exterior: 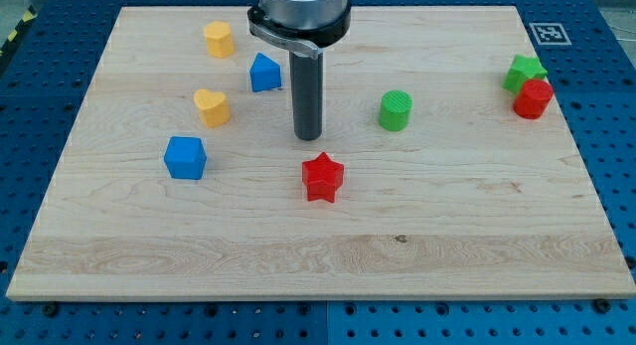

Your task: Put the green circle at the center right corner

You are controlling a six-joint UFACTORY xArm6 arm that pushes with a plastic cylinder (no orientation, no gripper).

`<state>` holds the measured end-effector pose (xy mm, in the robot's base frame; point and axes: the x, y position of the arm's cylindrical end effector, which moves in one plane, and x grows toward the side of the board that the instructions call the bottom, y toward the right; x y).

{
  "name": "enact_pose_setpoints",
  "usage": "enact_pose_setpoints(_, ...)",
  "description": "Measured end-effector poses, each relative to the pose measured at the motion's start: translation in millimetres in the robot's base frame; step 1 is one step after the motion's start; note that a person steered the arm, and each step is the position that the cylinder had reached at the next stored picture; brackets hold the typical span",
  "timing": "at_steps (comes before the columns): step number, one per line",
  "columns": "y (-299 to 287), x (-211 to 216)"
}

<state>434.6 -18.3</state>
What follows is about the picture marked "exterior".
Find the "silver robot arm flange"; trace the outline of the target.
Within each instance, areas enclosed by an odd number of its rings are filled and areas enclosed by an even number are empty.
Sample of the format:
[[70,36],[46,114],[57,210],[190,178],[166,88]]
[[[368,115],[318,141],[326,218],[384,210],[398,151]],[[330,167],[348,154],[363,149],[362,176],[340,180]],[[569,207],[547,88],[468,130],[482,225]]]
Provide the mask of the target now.
[[265,43],[317,60],[344,37],[350,0],[256,0],[247,11],[249,31]]

